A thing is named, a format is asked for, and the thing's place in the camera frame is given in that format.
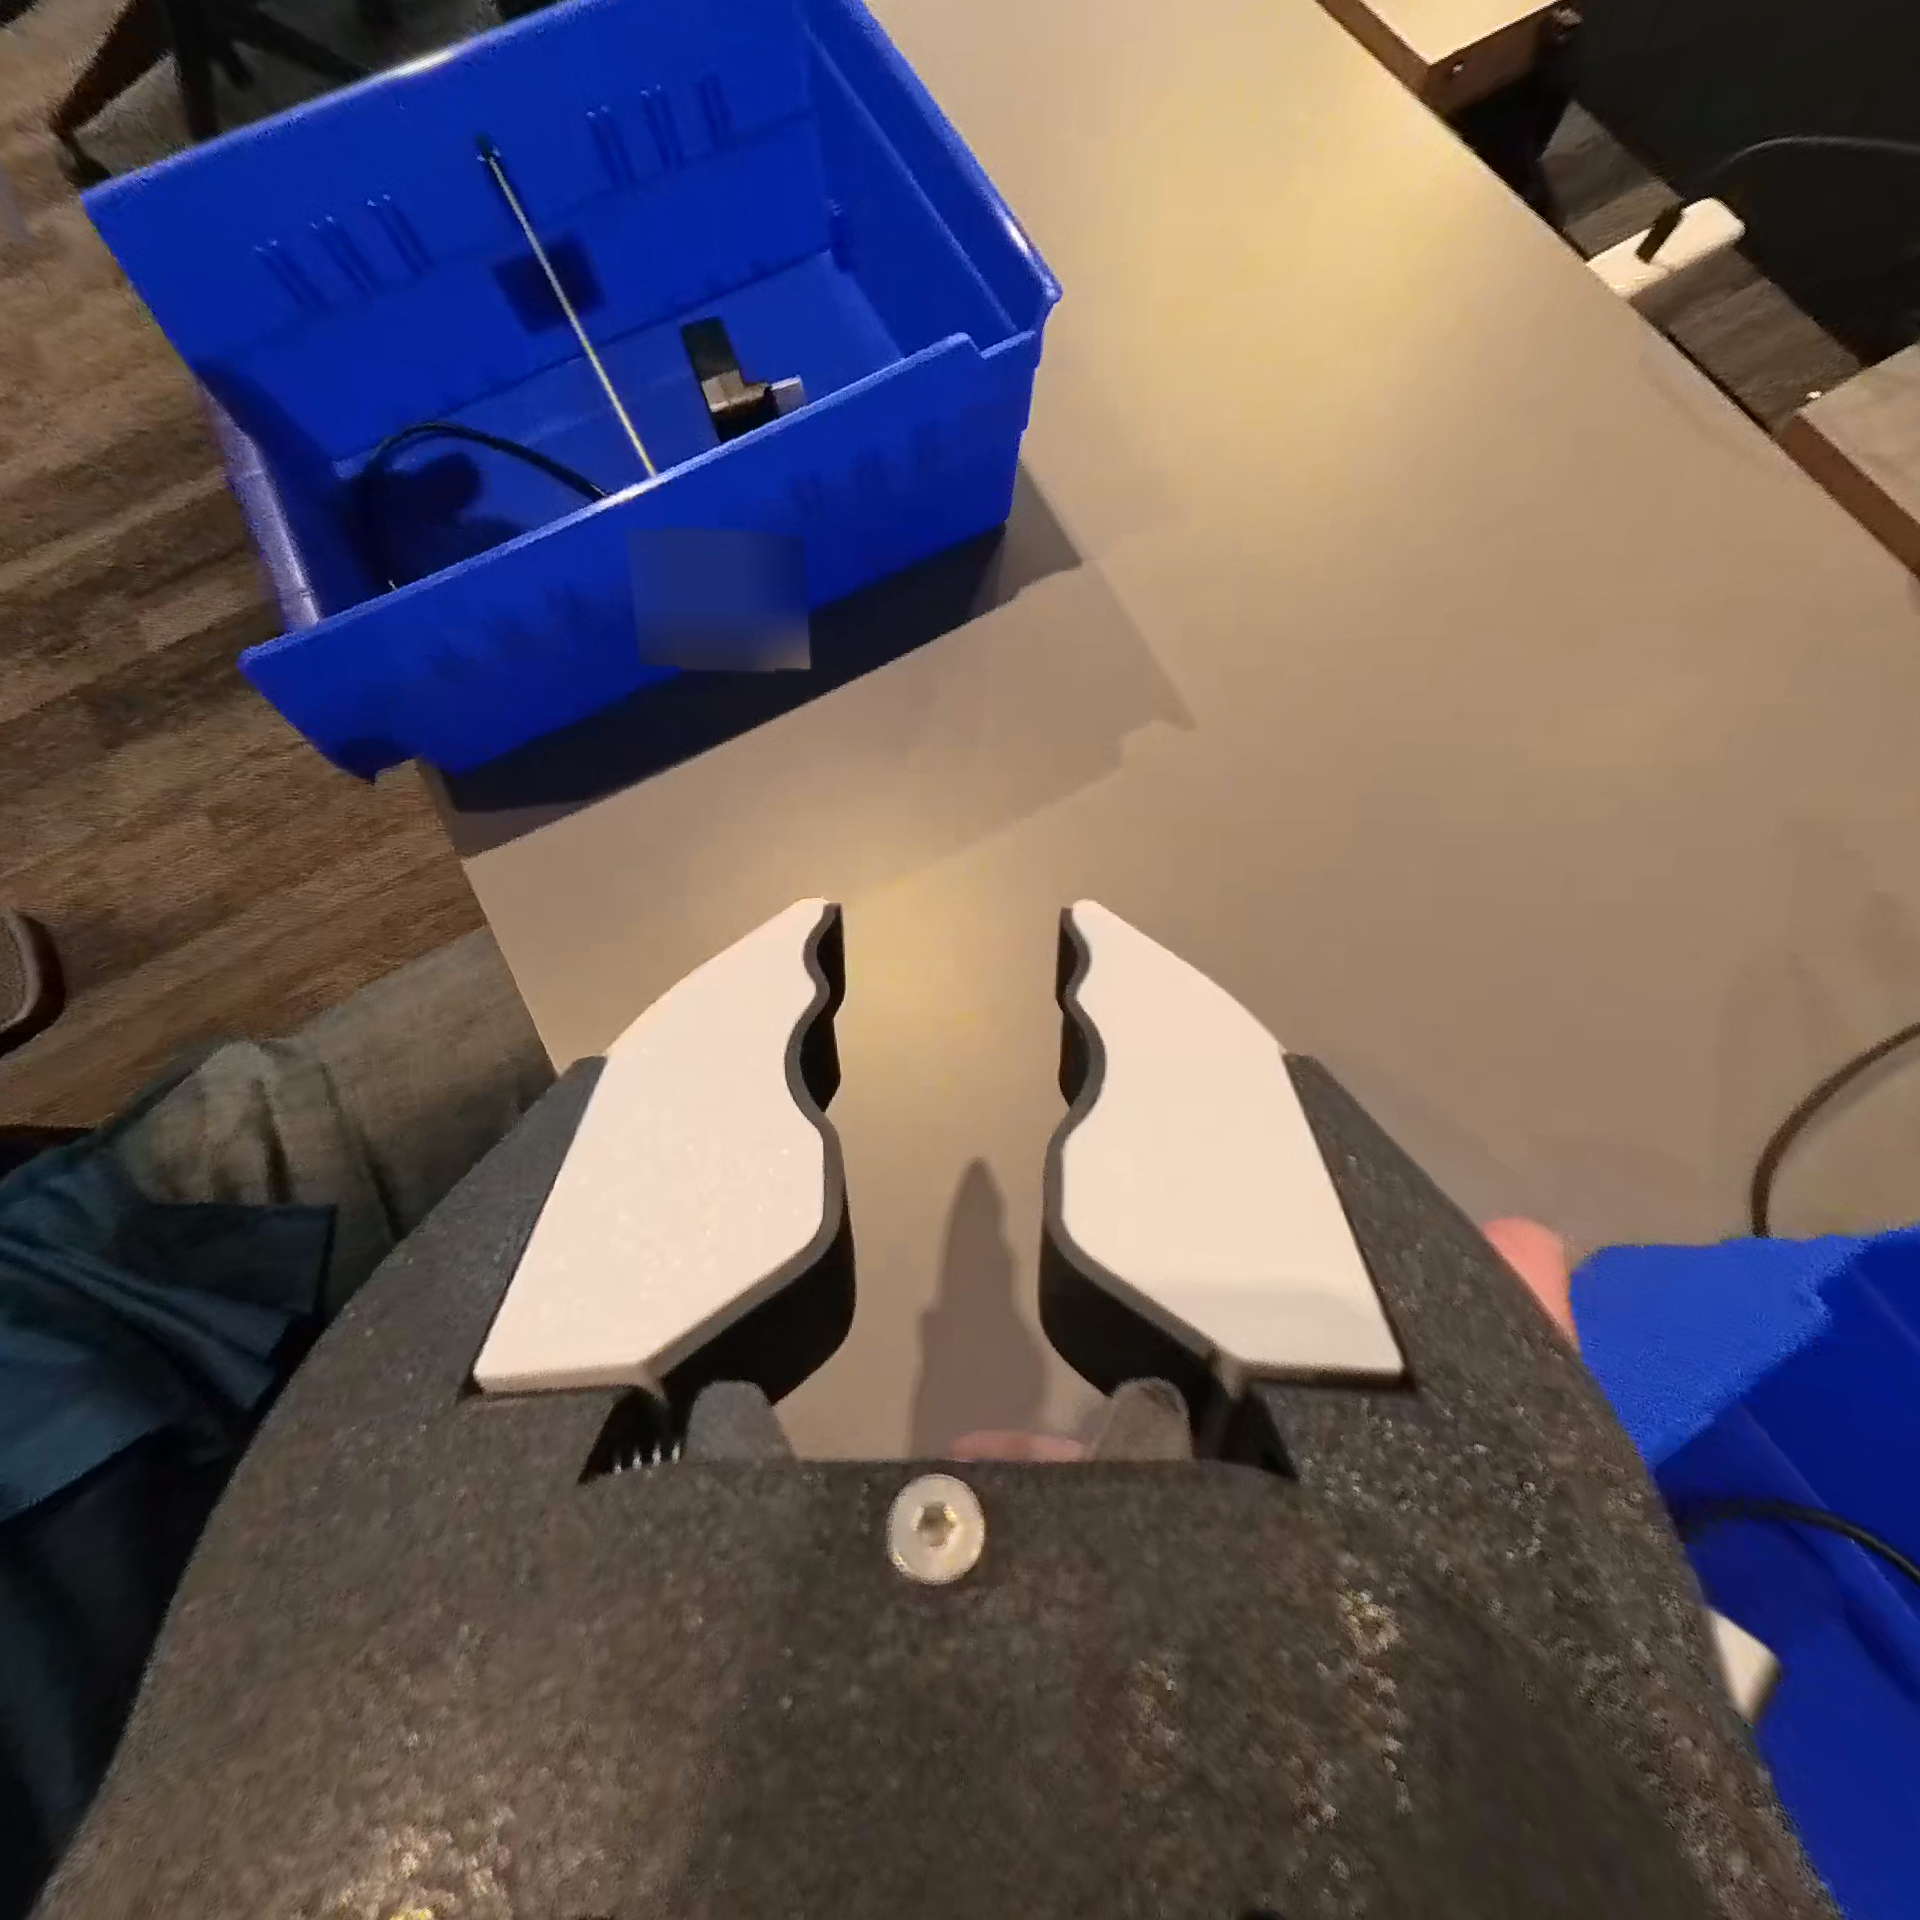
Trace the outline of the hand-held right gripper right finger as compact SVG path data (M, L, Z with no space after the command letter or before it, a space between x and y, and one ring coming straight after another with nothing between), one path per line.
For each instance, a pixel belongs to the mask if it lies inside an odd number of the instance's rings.
M1060 915L1063 1115L1041 1175L1041 1322L1075 1285L1120 1341L1155 1336L1221 1388L1398 1383L1408 1365L1284 1044L1205 971L1083 898Z

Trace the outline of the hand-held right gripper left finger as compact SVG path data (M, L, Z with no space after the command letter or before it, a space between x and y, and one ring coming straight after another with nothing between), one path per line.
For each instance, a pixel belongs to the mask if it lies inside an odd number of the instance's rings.
M803 898L612 1039L473 1360L479 1393L659 1392L794 1285L840 1268L849 1293L843 998L843 909Z

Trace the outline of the blue plastic bin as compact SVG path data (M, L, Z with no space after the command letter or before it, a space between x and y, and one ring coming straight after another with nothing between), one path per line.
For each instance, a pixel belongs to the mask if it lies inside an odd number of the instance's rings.
M1811 1866L1915 1915L1915 1227L1613 1246L1569 1303L1708 1605L1779 1660L1752 1733Z
M657 464L647 480L473 137ZM557 4L81 196L232 438L323 757L463 774L1013 507L1060 286L864 4ZM717 444L682 323L802 410Z

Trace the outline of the black usb hub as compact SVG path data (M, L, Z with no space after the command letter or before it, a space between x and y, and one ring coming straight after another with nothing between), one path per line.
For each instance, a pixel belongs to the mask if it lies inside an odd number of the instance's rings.
M755 379L742 370L732 336L717 316L682 323L679 338L717 444L737 442L805 406L800 375Z

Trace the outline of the person's right hand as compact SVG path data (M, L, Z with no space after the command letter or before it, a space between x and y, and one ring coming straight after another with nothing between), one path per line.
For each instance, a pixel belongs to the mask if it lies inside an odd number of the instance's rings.
M1542 1315L1575 1348L1572 1260L1563 1238L1548 1223L1518 1214L1483 1219L1481 1236L1518 1276Z

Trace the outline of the thin metal rod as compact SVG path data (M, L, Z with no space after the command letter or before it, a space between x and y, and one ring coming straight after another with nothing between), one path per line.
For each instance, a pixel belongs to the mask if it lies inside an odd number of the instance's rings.
M522 202L522 196L518 193L515 181L510 174L507 162L498 141L489 133L481 132L473 137L473 144L475 144L478 160L485 169L488 178L492 180L492 188L495 189L514 225L518 227L539 271L545 291L553 299L567 331L571 333L587 366L592 381L596 384L600 396L604 396L621 438L626 439L628 447L631 450L637 461L640 474L647 481L655 480L659 476L659 465L653 454L650 451L623 396L615 387L612 379L612 372L585 326L585 320L578 307L578 301L571 298L571 293L566 287L564 275L560 273L557 262L549 246L537 232L525 204Z

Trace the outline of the white power adapter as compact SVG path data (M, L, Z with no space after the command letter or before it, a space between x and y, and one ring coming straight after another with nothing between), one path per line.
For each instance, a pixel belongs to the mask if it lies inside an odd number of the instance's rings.
M1588 271L1637 311L1668 304L1746 237L1739 213L1719 197L1670 204L1640 232L1591 254Z

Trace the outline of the black office chair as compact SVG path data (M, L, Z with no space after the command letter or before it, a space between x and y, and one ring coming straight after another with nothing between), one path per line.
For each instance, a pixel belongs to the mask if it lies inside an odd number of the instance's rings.
M518 13L498 2L111 4L43 126L61 180L92 188Z

